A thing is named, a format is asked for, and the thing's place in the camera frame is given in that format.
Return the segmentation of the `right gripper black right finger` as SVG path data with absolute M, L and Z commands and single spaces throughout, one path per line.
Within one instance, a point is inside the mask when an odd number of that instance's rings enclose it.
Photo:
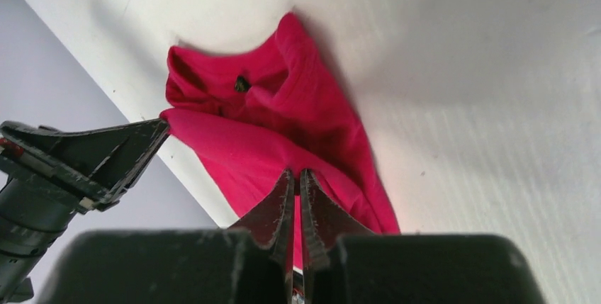
M 337 241 L 344 235 L 374 232 L 336 204 L 310 169 L 300 174 L 299 194 L 305 301 L 346 303 L 346 270 L 336 251 Z

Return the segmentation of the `crimson red t shirt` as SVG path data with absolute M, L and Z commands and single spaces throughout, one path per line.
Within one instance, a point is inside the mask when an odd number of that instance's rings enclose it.
M 249 52 L 212 56 L 173 46 L 167 66 L 161 117 L 236 215 L 262 201 L 283 170 L 311 169 L 362 225 L 399 233 L 362 121 L 295 14 Z

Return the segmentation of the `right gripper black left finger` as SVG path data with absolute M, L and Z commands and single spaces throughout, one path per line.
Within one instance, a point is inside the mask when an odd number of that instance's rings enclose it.
M 290 303 L 293 292 L 295 179 L 285 169 L 271 192 L 230 226 L 241 234 L 236 252 L 236 303 Z

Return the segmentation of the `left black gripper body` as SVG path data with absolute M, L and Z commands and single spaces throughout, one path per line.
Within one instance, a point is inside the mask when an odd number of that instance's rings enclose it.
M 60 154 L 1 153 L 1 302 L 33 297 L 30 272 L 82 210 L 68 182 L 77 163 Z

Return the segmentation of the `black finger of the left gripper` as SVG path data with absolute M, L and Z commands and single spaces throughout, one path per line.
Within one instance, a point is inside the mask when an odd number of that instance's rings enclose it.
M 161 119 L 73 133 L 5 121 L 1 170 L 71 210 L 105 211 L 135 185 L 168 131 Z

